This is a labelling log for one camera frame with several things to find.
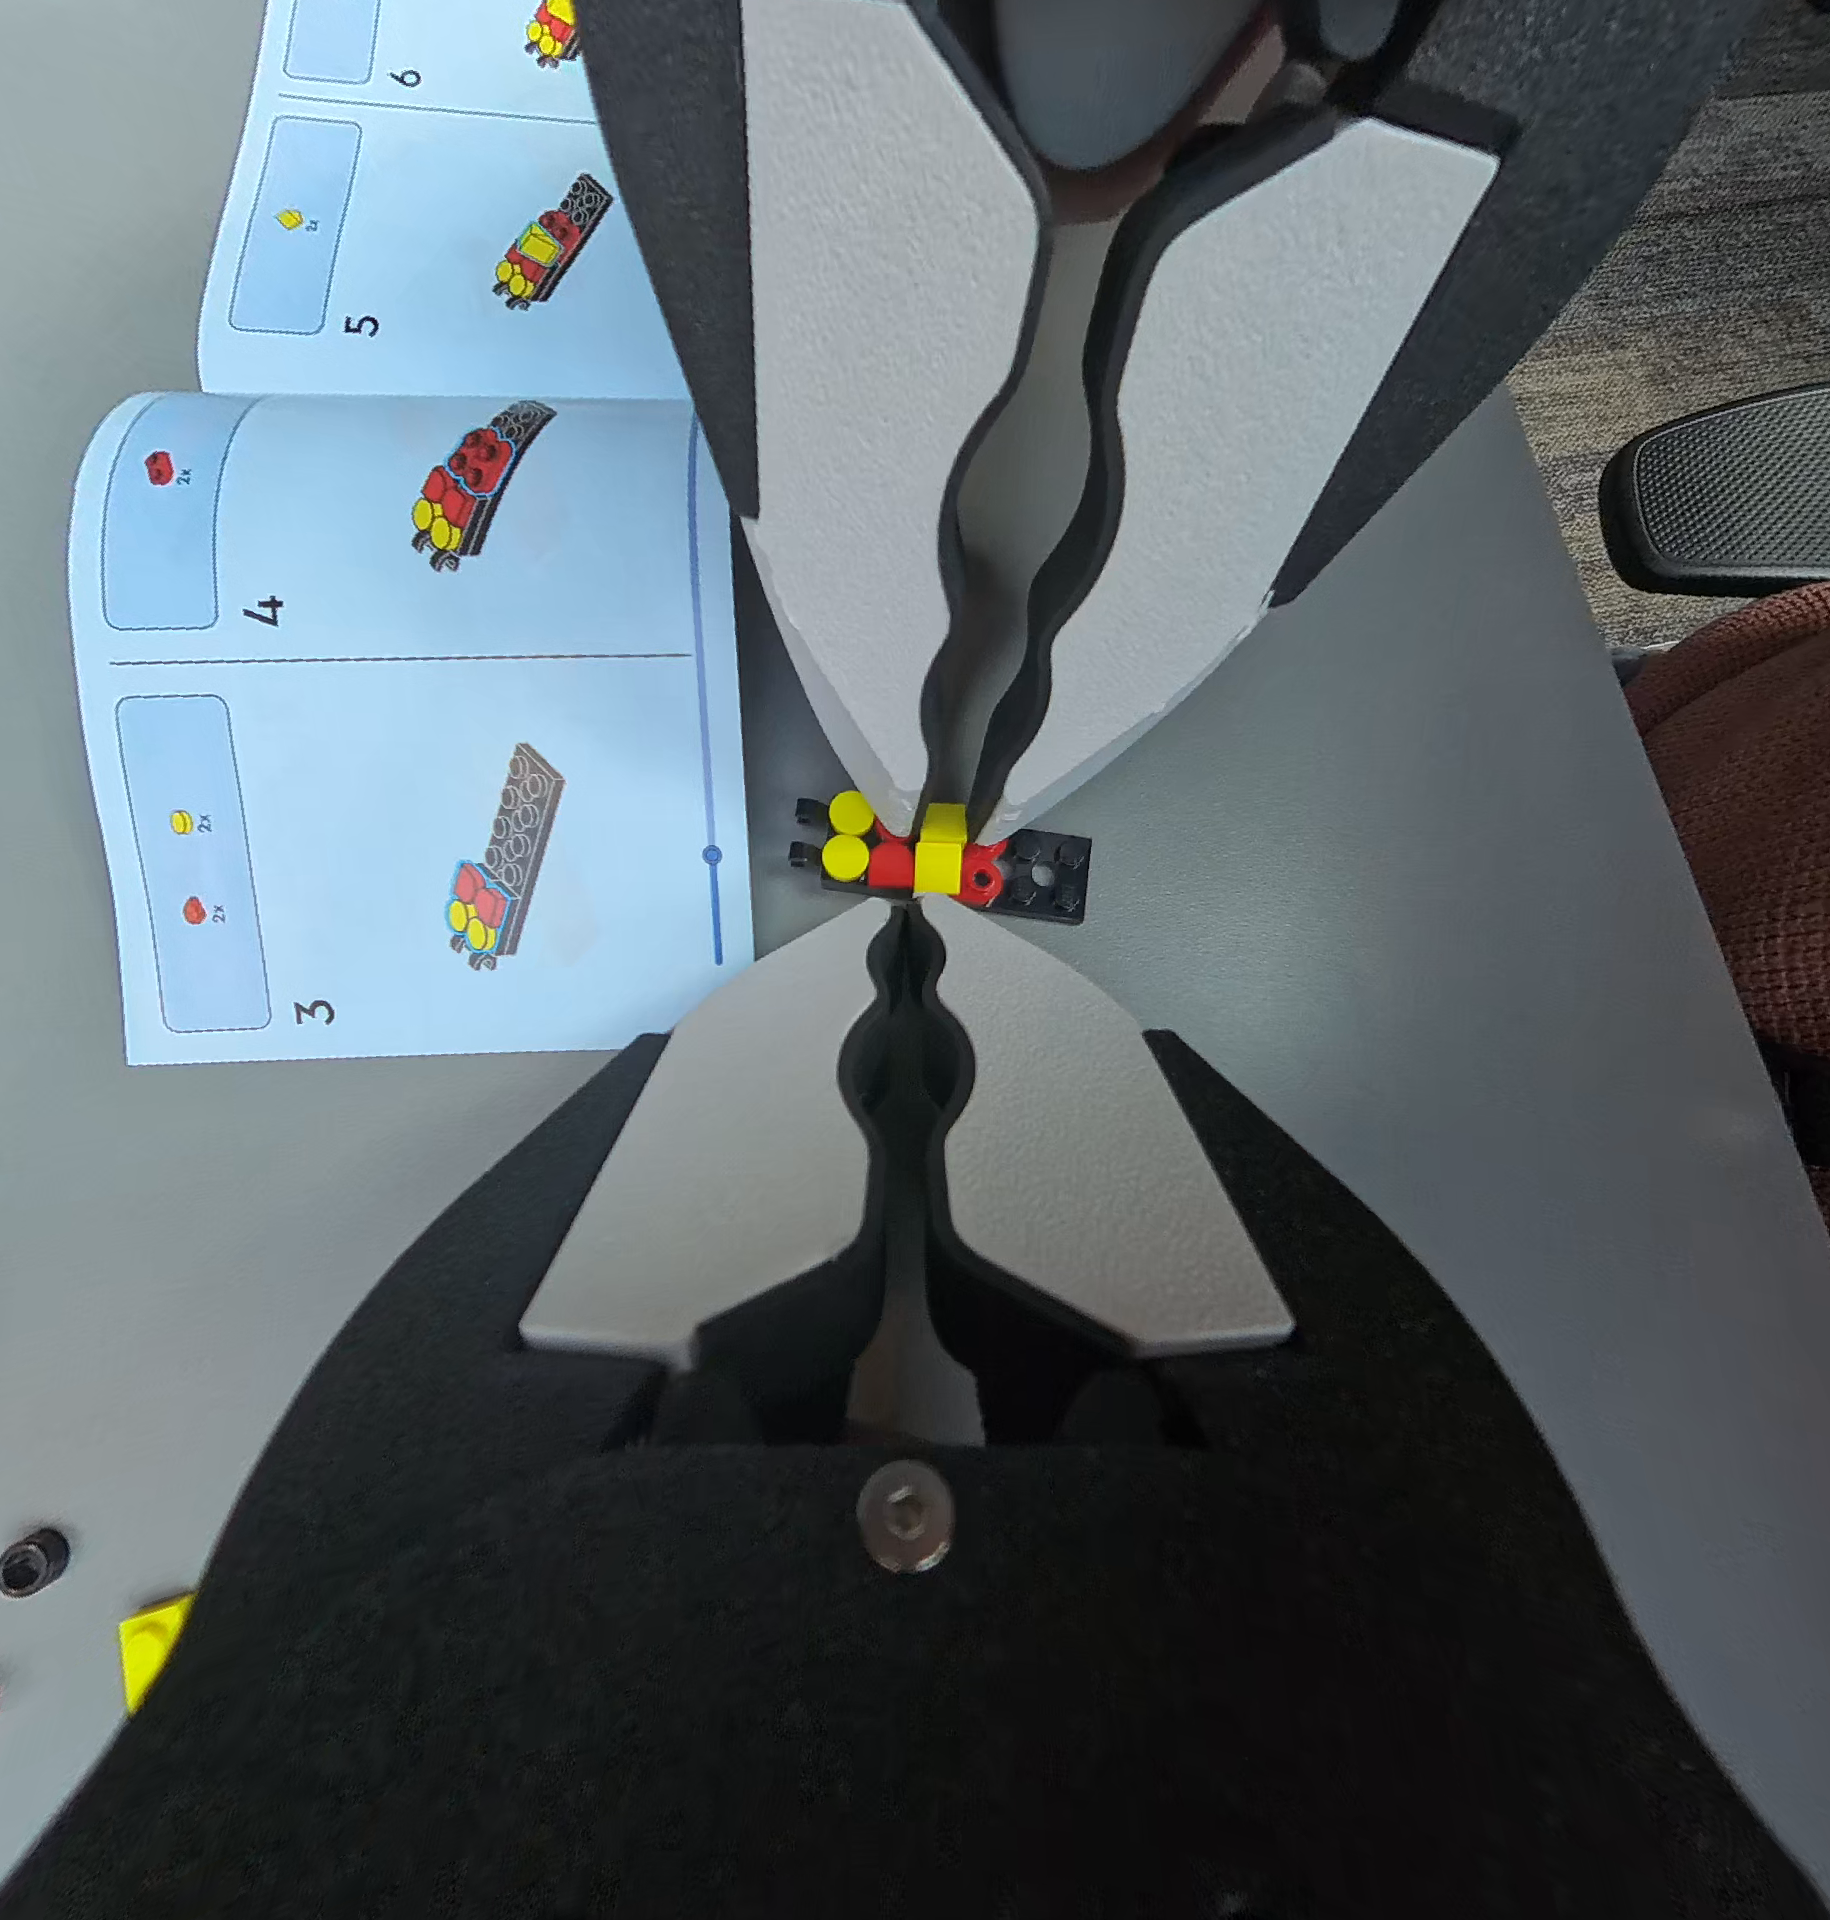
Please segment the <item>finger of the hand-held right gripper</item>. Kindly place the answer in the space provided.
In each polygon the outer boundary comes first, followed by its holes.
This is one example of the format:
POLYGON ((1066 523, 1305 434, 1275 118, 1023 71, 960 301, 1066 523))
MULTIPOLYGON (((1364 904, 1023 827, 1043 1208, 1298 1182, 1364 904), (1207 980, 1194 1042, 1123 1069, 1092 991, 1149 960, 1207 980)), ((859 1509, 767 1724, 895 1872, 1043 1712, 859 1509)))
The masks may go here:
POLYGON ((1040 319, 1047 194, 937 4, 740 8, 758 507, 744 537, 831 752, 915 824, 960 491, 1040 319))
POLYGON ((1083 785, 1263 617, 1500 168, 1444 129, 1298 106, 1199 136, 1127 208, 1079 359, 1085 477, 1026 594, 973 827, 1083 785))

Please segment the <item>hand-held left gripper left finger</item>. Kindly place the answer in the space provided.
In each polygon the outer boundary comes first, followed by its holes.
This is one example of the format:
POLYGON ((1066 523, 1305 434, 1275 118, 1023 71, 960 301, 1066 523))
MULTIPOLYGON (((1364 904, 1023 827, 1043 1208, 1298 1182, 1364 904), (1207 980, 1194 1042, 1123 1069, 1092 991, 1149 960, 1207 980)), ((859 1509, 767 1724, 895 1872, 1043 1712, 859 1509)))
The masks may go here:
POLYGON ((906 915, 853 906, 665 1037, 519 1320, 675 1371, 849 1373, 883 1299, 879 1065, 906 915))

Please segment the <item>small yellow toy brick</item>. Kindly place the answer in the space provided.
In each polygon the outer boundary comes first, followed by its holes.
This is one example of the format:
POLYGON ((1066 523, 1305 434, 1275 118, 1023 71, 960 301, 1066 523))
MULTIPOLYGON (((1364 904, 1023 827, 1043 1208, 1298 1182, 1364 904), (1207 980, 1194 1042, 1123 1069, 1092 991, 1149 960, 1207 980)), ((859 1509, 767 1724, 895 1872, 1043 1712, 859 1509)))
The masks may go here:
POLYGON ((116 1648, 125 1715, 134 1715, 141 1708, 148 1691, 152 1691, 160 1679, 161 1670, 181 1638, 195 1598, 195 1589, 187 1589, 178 1595, 160 1598, 119 1617, 116 1626, 116 1648))

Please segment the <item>red yellow black toy brick model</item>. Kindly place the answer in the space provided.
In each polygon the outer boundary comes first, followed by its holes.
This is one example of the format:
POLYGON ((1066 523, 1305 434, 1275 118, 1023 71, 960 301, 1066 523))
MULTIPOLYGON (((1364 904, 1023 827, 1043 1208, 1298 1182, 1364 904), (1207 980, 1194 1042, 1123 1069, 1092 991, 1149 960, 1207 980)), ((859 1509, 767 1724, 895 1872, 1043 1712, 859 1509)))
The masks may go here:
POLYGON ((1050 827, 970 836, 961 801, 928 801, 910 831, 889 827, 855 787, 793 806, 787 864, 835 895, 889 902, 951 899, 983 915, 1079 926, 1092 879, 1092 839, 1050 827))

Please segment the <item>light blue instruction booklet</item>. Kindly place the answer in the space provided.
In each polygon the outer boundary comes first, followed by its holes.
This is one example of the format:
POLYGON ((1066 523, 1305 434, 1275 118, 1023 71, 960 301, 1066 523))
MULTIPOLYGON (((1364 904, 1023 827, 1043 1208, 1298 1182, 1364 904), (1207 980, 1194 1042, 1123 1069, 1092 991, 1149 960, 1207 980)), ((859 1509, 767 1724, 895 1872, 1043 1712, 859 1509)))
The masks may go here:
POLYGON ((605 4, 267 4, 67 606, 139 1067, 620 1047, 752 955, 734 522, 605 4))

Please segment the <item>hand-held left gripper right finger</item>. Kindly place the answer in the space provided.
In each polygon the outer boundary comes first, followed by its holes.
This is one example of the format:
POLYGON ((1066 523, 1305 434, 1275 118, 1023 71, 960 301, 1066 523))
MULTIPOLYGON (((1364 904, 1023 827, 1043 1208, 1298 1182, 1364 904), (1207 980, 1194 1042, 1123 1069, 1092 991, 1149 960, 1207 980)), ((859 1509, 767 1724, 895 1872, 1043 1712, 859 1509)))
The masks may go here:
POLYGON ((968 1047, 940 1141, 961 1250, 1137 1357, 1284 1341, 1294 1313, 1134 1015, 971 907, 922 919, 968 1047))

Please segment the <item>reddish brown fabric chair seat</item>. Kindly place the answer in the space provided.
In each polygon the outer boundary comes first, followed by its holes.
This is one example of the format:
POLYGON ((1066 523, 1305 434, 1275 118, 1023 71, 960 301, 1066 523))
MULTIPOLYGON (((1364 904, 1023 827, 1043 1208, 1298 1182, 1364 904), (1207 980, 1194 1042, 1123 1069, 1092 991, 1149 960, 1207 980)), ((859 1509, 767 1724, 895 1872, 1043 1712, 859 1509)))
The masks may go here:
POLYGON ((1718 615, 1623 698, 1830 1237, 1830 582, 1718 615))

